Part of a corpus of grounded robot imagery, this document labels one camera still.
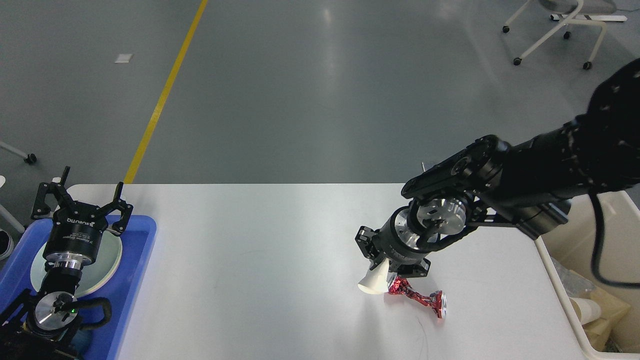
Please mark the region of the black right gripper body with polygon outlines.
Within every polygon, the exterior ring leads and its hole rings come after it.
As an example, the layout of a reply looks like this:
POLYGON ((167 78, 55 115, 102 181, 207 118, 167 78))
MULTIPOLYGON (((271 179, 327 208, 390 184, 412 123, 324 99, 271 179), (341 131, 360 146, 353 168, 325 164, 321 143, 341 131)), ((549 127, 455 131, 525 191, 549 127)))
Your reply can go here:
POLYGON ((418 246, 419 235, 410 230, 408 216, 408 207, 398 208, 375 232, 375 248, 390 265, 418 264, 430 253, 418 246))

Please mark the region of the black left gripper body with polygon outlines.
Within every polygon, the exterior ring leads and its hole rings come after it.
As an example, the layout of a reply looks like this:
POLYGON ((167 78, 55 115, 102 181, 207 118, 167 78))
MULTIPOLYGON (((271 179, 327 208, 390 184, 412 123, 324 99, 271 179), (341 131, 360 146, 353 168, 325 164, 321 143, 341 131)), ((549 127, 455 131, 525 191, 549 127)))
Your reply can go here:
POLYGON ((42 258, 54 268, 81 271, 94 264, 98 257, 106 219, 52 217, 52 229, 45 243, 42 258))

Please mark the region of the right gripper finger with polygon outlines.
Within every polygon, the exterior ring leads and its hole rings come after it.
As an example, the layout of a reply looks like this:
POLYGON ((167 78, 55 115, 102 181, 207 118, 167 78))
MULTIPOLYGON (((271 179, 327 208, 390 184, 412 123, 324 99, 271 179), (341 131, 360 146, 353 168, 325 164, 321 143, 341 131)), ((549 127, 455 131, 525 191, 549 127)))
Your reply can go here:
POLYGON ((370 260, 368 267, 370 271, 373 271, 387 259, 384 251, 380 250, 374 242, 374 240, 377 239, 377 235, 378 231, 366 226, 361 226, 355 235, 355 243, 361 251, 362 256, 370 260))
POLYGON ((429 259, 421 259, 412 264, 401 263, 398 260, 390 259, 387 275, 387 283, 392 283, 397 277, 402 278, 425 278, 431 268, 429 259))

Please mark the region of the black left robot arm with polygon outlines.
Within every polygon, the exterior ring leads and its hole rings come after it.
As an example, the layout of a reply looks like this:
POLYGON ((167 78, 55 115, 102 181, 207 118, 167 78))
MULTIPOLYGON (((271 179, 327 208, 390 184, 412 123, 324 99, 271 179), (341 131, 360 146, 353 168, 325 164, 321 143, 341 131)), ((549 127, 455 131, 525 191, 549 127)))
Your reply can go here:
POLYGON ((42 255, 46 272, 39 290, 24 289, 1 312, 3 360, 75 360, 78 332, 97 330, 112 319, 108 298, 80 300, 76 291, 83 269, 98 259, 103 235, 120 236, 133 206, 122 198, 123 182, 105 205, 73 199, 66 188, 69 173, 66 166, 59 181, 38 186, 30 217, 52 221, 42 255))

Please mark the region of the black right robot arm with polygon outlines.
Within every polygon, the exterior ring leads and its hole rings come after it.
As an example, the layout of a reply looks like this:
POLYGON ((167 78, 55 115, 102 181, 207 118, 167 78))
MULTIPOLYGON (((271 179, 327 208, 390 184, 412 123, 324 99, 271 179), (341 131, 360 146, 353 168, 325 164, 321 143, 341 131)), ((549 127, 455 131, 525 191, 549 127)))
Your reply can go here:
POLYGON ((428 275, 430 253, 451 246, 479 227, 516 228, 530 239, 569 221, 570 201, 587 195, 595 217, 590 270, 601 283, 638 289, 638 282, 601 273, 604 211, 598 194, 639 182, 639 60, 596 87, 584 114, 519 145, 487 135, 408 180, 396 209, 378 229, 355 237, 368 271, 358 283, 384 294, 400 278, 428 275))

